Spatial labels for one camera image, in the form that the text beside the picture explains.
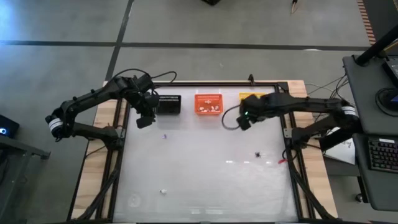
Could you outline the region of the round black monitor base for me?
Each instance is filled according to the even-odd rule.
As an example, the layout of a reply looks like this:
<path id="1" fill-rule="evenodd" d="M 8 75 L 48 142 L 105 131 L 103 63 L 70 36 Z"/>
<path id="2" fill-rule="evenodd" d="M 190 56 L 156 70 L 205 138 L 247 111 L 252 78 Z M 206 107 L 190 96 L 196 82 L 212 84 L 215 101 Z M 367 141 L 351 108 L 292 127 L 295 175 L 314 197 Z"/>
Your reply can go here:
<path id="1" fill-rule="evenodd" d="M 398 113 L 398 89 L 382 88 L 375 94 L 376 106 L 385 114 Z"/>

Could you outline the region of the black desk beam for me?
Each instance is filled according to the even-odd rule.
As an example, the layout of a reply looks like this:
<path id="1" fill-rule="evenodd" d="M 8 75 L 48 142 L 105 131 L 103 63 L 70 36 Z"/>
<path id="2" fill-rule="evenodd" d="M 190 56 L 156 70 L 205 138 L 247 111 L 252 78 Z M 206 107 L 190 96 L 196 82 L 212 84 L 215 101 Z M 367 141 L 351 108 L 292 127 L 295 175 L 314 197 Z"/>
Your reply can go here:
<path id="1" fill-rule="evenodd" d="M 361 133 L 363 133 L 363 128 L 360 124 L 348 128 L 340 128 L 336 131 L 333 131 L 331 134 L 327 134 L 319 140 L 321 150 L 327 151 L 334 146 L 351 139 L 353 134 Z"/>

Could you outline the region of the orange plastic basket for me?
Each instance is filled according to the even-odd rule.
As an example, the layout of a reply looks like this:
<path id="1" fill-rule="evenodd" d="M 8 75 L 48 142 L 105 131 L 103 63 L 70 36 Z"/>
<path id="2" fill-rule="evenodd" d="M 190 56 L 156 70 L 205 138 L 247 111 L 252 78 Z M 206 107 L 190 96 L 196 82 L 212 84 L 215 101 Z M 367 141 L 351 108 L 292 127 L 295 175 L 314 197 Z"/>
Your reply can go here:
<path id="1" fill-rule="evenodd" d="M 211 108 L 215 108 L 215 106 L 219 106 L 220 110 L 215 110 L 215 112 L 211 112 Z M 222 94 L 196 94 L 195 95 L 195 113 L 197 115 L 219 115 L 223 112 L 223 95 Z"/>

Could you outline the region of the backlit computer keyboard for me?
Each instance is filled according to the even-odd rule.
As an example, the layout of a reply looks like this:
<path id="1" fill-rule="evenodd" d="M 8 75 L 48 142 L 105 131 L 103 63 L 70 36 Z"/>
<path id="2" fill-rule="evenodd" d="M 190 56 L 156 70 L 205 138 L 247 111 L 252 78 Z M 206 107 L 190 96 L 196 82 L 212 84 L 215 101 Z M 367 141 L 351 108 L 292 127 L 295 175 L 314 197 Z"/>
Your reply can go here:
<path id="1" fill-rule="evenodd" d="M 398 174 L 398 141 L 395 139 L 368 139 L 369 168 Z"/>

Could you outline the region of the grey desk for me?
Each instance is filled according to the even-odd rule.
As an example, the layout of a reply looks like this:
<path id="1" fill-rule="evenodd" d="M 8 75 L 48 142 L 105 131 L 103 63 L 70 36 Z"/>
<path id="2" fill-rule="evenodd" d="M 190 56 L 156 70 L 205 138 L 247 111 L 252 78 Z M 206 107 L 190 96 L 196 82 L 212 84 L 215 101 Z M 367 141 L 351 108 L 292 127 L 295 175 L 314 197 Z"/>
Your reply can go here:
<path id="1" fill-rule="evenodd" d="M 368 202 L 375 210 L 398 212 L 398 174 L 369 168 L 369 138 L 395 139 L 396 141 L 398 141 L 398 138 L 365 134 L 353 135 L 356 160 Z"/>
<path id="2" fill-rule="evenodd" d="M 398 117 L 383 113 L 375 100 L 379 90 L 396 87 L 382 68 L 383 63 L 383 59 L 374 58 L 367 65 L 360 66 L 352 56 L 343 58 L 363 131 L 367 134 L 398 136 Z"/>

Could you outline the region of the black device with blue light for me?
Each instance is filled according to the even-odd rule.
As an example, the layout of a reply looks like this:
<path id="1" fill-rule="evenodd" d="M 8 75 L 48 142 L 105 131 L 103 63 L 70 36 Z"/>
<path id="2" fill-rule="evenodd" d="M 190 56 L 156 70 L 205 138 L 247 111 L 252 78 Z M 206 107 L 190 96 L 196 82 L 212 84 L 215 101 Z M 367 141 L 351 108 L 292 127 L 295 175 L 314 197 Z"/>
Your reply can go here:
<path id="1" fill-rule="evenodd" d="M 19 123 L 0 115 L 0 135 L 14 139 L 18 129 Z"/>

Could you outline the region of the black slanted pole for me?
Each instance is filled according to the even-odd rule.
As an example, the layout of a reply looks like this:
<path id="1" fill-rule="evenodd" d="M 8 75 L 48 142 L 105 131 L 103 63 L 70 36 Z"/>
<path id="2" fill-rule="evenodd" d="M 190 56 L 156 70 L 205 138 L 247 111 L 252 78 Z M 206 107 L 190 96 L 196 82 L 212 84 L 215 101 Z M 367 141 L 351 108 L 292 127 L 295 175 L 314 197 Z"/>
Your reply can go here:
<path id="1" fill-rule="evenodd" d="M 385 50 L 389 50 L 394 44 L 398 43 L 398 24 L 395 25 L 386 35 L 382 36 L 370 48 L 358 57 L 353 57 L 357 65 L 363 66 L 372 58 Z"/>

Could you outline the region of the yellow plastic basket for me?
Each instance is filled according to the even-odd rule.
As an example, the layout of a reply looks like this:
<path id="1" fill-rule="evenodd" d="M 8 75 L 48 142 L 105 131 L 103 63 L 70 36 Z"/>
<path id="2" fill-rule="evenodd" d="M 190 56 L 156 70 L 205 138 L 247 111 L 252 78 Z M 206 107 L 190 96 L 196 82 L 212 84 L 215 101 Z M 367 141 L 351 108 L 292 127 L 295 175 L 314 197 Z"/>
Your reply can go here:
<path id="1" fill-rule="evenodd" d="M 265 93 L 258 93 L 258 92 L 241 92 L 241 93 L 239 93 L 239 100 L 244 100 L 244 99 L 246 99 L 247 97 L 249 97 L 249 96 L 251 96 L 251 95 L 254 95 L 254 96 L 256 96 L 257 98 L 260 98 L 261 96 L 263 96 L 263 95 L 265 95 Z"/>

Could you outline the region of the white paper sheet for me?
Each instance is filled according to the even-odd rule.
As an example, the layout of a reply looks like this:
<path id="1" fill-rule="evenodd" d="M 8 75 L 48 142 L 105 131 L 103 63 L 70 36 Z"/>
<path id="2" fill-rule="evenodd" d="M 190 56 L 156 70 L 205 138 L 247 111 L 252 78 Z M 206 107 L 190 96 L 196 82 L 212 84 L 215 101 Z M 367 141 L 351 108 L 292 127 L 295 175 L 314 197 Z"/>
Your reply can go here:
<path id="1" fill-rule="evenodd" d="M 325 155 L 331 159 L 345 162 L 347 164 L 356 164 L 356 153 L 353 139 L 345 140 L 325 151 Z"/>

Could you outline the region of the grey metal stand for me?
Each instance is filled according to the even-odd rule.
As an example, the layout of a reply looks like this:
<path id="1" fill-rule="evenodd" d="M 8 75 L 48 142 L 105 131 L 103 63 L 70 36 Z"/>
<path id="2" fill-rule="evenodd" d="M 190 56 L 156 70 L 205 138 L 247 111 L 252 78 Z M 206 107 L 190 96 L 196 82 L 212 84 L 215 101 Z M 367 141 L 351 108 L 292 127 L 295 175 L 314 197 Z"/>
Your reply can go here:
<path id="1" fill-rule="evenodd" d="M 0 224 L 9 223 L 18 188 L 32 156 L 47 160 L 50 152 L 0 136 Z"/>

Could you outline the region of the black aluminium table frame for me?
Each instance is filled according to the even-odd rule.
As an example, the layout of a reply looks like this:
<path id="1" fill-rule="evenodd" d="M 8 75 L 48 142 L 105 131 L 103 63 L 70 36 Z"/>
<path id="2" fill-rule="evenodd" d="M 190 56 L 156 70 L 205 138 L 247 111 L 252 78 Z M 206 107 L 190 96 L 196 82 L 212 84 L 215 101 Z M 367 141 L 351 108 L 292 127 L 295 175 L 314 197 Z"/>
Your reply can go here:
<path id="1" fill-rule="evenodd" d="M 303 80 L 269 80 L 269 81 L 256 81 L 256 86 L 251 86 L 250 81 L 178 81 L 174 84 L 181 85 L 198 85 L 200 87 L 209 86 L 221 86 L 225 84 L 228 86 L 233 85 L 246 85 L 248 87 L 259 87 L 260 85 L 271 86 L 275 84 L 277 90 L 284 90 L 292 96 L 295 97 L 307 97 L 307 89 L 305 87 Z M 114 125 L 121 125 L 116 129 L 121 129 L 127 126 L 127 112 L 129 112 L 130 107 L 127 108 L 127 103 L 125 100 L 110 100 L 108 102 L 102 103 L 97 106 L 94 126 L 98 128 L 105 127 L 108 123 Z M 293 115 L 285 115 L 285 120 L 290 122 L 286 124 L 288 128 L 293 126 L 308 126 L 314 123 L 313 115 L 304 112 L 294 112 Z M 95 147 L 100 146 L 99 141 L 93 140 L 88 143 L 86 152 L 92 152 Z M 89 206 L 102 186 L 103 174 L 105 177 L 110 175 L 111 171 L 114 170 L 115 163 L 117 160 L 118 152 L 96 152 L 93 154 L 95 156 L 94 160 L 84 159 L 81 165 L 81 171 L 79 174 L 78 182 L 76 184 L 76 189 L 74 193 L 74 198 L 72 200 L 70 211 L 67 216 L 67 221 L 77 219 L 86 208 Z M 335 201 L 331 192 L 331 187 L 329 183 L 329 178 L 326 171 L 326 165 L 323 160 L 323 154 L 320 149 L 313 146 L 309 146 L 299 153 L 298 158 L 295 159 L 294 164 L 296 169 L 300 173 L 303 179 L 305 179 L 306 184 L 316 196 L 317 200 L 324 206 L 328 213 L 337 217 L 337 211 L 335 206 Z M 302 217 L 304 218 L 314 218 L 321 219 L 319 213 L 315 210 L 315 207 L 311 204 L 308 197 L 305 196 L 299 184 L 295 183 L 295 190 L 298 190 L 299 202 L 302 211 Z M 102 211 L 100 212 L 99 218 L 96 218 L 96 212 L 94 213 L 94 218 L 90 220 L 100 220 L 100 221 L 110 221 L 110 207 L 111 199 L 116 199 L 116 189 L 114 195 L 112 195 L 113 186 L 108 189 L 105 198 L 103 199 L 102 205 L 99 206 Z"/>

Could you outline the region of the black plastic basket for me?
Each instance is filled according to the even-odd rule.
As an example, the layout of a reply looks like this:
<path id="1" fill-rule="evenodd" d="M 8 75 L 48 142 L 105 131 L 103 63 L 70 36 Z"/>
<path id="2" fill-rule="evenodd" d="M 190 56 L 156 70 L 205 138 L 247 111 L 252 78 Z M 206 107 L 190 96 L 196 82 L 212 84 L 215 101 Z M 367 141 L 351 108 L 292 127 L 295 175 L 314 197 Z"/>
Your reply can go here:
<path id="1" fill-rule="evenodd" d="M 181 112 L 181 102 L 180 95 L 160 95 L 155 113 L 159 115 L 178 115 Z"/>

